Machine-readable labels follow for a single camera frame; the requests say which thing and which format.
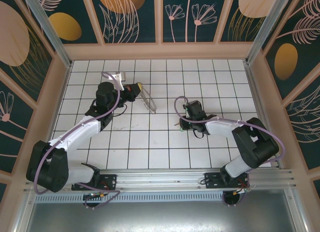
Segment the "white tile floor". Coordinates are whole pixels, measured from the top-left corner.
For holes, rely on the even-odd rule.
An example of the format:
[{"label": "white tile floor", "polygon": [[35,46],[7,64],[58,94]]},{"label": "white tile floor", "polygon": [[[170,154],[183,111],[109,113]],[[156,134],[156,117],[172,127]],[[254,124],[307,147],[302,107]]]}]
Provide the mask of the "white tile floor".
[{"label": "white tile floor", "polygon": [[[74,159],[101,169],[220,168],[239,155],[233,139],[214,135],[197,139],[191,131],[180,132],[173,109],[178,96],[199,100],[207,114],[241,120],[257,116],[241,60],[75,61],[54,137],[82,119],[98,84],[105,81],[101,71],[126,71],[124,83],[144,83],[157,105],[154,115],[141,99],[128,102],[123,115],[78,149]],[[178,102],[180,112],[183,103]]]}]

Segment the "black mounting bracket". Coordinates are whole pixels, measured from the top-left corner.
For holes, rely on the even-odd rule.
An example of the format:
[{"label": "black mounting bracket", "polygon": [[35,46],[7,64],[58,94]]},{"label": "black mounting bracket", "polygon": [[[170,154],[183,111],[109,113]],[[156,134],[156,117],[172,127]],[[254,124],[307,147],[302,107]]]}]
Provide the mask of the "black mounting bracket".
[{"label": "black mounting bracket", "polygon": [[[89,183],[84,183],[85,185],[88,185],[90,187],[94,187],[97,189],[103,189],[103,190],[107,190],[106,185],[108,186],[109,190],[115,190],[116,189],[116,185],[117,185],[117,175],[116,174],[101,174],[100,175],[100,180],[99,183],[97,184],[97,186],[92,185],[91,182]],[[84,191],[84,190],[91,190],[88,188],[85,188],[83,186],[80,186],[78,184],[73,184],[71,187],[71,190],[73,191]]]},{"label": "black mounting bracket", "polygon": [[228,185],[222,180],[221,173],[219,172],[205,173],[204,179],[206,188],[241,188],[242,184],[238,179],[240,179],[246,186],[249,187],[248,175],[246,173],[240,174],[237,178],[231,180]]}]

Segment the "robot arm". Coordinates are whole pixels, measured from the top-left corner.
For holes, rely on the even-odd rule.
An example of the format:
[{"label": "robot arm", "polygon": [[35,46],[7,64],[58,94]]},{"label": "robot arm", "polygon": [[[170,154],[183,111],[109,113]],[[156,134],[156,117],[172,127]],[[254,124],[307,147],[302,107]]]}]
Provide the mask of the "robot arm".
[{"label": "robot arm", "polygon": [[[207,116],[199,101],[187,103],[184,108],[188,113],[188,118],[186,116],[184,118],[188,120],[209,120],[216,116]],[[252,118],[247,123],[265,129],[258,118]],[[229,184],[242,173],[258,168],[279,151],[277,143],[271,136],[258,129],[238,124],[236,121],[217,119],[207,123],[189,123],[180,119],[180,127],[182,130],[193,129],[206,135],[220,135],[235,139],[240,155],[221,168],[220,175],[225,184]]]},{"label": "robot arm", "polygon": [[[128,101],[135,101],[141,90],[142,85],[140,83],[125,86],[122,86],[121,84],[120,100],[117,107],[123,107]],[[65,134],[49,141],[48,143],[39,141],[34,145],[26,178],[32,182],[34,181],[36,170],[44,154],[52,145],[60,141],[64,135],[69,134],[53,149],[50,157],[48,157],[44,162],[38,177],[38,184],[52,192],[58,192],[66,184],[79,182],[90,183],[92,186],[96,187],[100,182],[100,170],[90,164],[79,164],[70,161],[68,160],[68,156],[70,156],[71,153],[77,152],[76,149],[79,148],[83,142],[100,133],[105,127],[107,127],[113,118],[112,113],[98,120],[93,120],[86,124],[84,123],[89,119],[97,118],[108,112],[114,106],[117,100],[117,95],[118,92],[114,89],[114,85],[112,83],[103,82],[99,84],[98,90],[96,91],[96,99],[92,102],[89,110],[85,113],[84,118],[77,124],[82,124],[81,128],[69,134],[69,131],[73,129],[71,128]]]}]

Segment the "enclosure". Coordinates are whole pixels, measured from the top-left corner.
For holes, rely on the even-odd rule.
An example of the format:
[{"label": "enclosure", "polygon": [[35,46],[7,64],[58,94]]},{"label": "enclosure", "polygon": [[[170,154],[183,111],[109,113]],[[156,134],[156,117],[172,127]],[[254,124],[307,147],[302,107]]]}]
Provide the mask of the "enclosure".
[{"label": "enclosure", "polygon": [[[0,11],[1,231],[320,229],[320,0],[0,0]],[[116,175],[121,193],[96,212],[71,185],[36,195],[26,172],[35,143],[82,120],[102,72],[150,96],[68,152]],[[179,96],[207,115],[258,117],[283,142],[236,208],[200,184],[240,155],[235,140],[180,131]]]}]

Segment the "mounting plate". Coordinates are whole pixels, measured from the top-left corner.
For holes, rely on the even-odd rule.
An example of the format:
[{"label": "mounting plate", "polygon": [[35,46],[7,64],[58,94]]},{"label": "mounting plate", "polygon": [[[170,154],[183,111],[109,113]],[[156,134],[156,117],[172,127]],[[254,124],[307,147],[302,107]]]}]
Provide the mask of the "mounting plate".
[{"label": "mounting plate", "polygon": [[248,175],[246,173],[243,173],[239,175],[237,178],[234,178],[228,185],[225,185],[225,183],[220,177],[219,172],[205,173],[204,178],[206,188],[241,188],[242,184],[238,181],[238,179],[240,179],[246,186],[248,186]]},{"label": "mounting plate", "polygon": [[[100,175],[100,184],[98,184],[98,186],[96,188],[98,189],[104,189],[105,188],[105,184],[108,186],[109,190],[115,190],[116,189],[116,184],[117,184],[117,175],[116,174],[101,174]],[[85,185],[88,186],[93,186],[91,183],[84,183]],[[71,187],[71,190],[73,191],[85,191],[85,190],[91,190],[88,188],[84,188],[78,184],[73,184]]]}]

